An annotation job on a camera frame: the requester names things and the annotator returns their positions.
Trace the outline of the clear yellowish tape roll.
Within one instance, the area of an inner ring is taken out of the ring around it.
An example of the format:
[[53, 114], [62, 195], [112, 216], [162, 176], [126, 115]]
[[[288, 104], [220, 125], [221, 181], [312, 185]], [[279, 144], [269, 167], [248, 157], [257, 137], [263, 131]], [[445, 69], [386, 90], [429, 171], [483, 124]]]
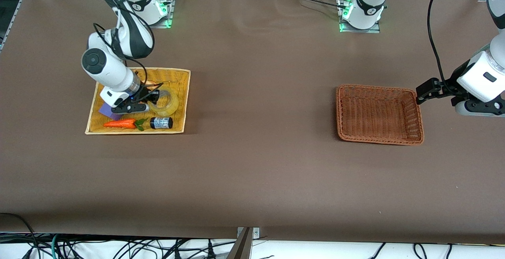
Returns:
[[161, 86], [157, 102], [148, 101], [150, 111], [162, 117], [171, 116], [179, 107], [179, 97], [174, 90], [168, 86]]

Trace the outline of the yellow wicker basket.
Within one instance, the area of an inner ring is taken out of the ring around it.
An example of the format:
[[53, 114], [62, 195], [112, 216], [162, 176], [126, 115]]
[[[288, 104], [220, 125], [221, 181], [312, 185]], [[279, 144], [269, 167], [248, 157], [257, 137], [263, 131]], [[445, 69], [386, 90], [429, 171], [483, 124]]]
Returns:
[[121, 119], [142, 119], [147, 118], [144, 122], [144, 131], [128, 128], [105, 128], [103, 124], [111, 122], [112, 119], [103, 116], [99, 113], [99, 108], [103, 105], [104, 101], [100, 97], [100, 92], [103, 85], [96, 83], [94, 89], [94, 97], [90, 108], [90, 115], [87, 121], [85, 134], [87, 135], [153, 135], [153, 134], [177, 134], [184, 132], [187, 100], [189, 93], [189, 84], [191, 81], [191, 72], [186, 69], [165, 68], [165, 67], [148, 67], [147, 68], [148, 80], [155, 83], [163, 83], [162, 86], [168, 86], [176, 92], [179, 97], [179, 107], [171, 116], [174, 125], [171, 129], [152, 129], [149, 125], [149, 120], [152, 117], [162, 117], [156, 115], [153, 111], [125, 114]]

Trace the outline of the orange toy carrot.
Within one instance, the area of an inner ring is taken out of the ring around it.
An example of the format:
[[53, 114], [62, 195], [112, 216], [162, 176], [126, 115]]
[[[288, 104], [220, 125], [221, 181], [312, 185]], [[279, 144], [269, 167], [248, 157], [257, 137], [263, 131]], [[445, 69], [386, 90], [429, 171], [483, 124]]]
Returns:
[[128, 128], [128, 129], [136, 129], [138, 131], [144, 131], [143, 125], [144, 125], [144, 122], [146, 122], [147, 120], [148, 120], [147, 118], [119, 119], [119, 120], [114, 120], [111, 122], [106, 122], [105, 124], [103, 124], [103, 127], [105, 127], [105, 128]]

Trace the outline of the purple foam block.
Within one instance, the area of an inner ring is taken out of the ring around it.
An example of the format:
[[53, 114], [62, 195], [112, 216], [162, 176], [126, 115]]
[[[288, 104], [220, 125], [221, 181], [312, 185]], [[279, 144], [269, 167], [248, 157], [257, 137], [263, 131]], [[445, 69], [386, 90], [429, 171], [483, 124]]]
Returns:
[[112, 112], [112, 107], [107, 103], [103, 103], [103, 105], [99, 108], [99, 113], [112, 120], [119, 120], [121, 118], [121, 115]]

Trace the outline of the brown wicker basket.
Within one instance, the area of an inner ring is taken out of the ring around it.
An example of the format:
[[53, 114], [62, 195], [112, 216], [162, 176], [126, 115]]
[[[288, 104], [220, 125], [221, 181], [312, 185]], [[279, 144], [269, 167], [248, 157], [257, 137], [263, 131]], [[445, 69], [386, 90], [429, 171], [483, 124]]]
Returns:
[[424, 129], [416, 93], [408, 88], [343, 83], [336, 88], [336, 128], [344, 141], [416, 146]]

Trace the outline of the dark grey support strut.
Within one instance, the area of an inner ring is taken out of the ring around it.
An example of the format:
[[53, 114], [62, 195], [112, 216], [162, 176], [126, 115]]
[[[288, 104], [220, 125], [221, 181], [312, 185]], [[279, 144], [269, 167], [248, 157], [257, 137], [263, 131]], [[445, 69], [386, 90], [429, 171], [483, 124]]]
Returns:
[[226, 259], [250, 259], [251, 248], [256, 235], [254, 228], [243, 227], [238, 232], [238, 239], [233, 244]]

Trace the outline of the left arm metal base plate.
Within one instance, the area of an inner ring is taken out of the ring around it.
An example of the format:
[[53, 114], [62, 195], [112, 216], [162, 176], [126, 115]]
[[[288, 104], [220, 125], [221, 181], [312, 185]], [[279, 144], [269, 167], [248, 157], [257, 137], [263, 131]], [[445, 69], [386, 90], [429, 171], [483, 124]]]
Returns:
[[380, 32], [379, 20], [384, 10], [384, 5], [378, 8], [361, 8], [354, 4], [355, 0], [336, 0], [339, 9], [340, 32], [354, 32], [362, 34], [378, 34]]

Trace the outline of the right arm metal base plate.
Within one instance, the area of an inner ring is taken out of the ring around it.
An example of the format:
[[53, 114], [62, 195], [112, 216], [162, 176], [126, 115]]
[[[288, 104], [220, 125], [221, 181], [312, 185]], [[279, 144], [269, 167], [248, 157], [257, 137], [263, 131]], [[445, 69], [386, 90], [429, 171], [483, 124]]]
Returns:
[[153, 0], [146, 6], [147, 18], [151, 28], [166, 29], [172, 25], [175, 0]]

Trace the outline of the metal table edge bracket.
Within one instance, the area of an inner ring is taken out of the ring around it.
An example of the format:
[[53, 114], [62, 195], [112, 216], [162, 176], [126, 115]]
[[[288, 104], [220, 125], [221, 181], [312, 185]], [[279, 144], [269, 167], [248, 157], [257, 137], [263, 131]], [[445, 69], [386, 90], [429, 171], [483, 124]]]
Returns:
[[[240, 234], [242, 233], [242, 231], [244, 230], [244, 228], [245, 227], [238, 227], [237, 238], [240, 237]], [[260, 239], [260, 227], [253, 227], [253, 228], [251, 228], [251, 234], [252, 234], [252, 238], [254, 240]]]

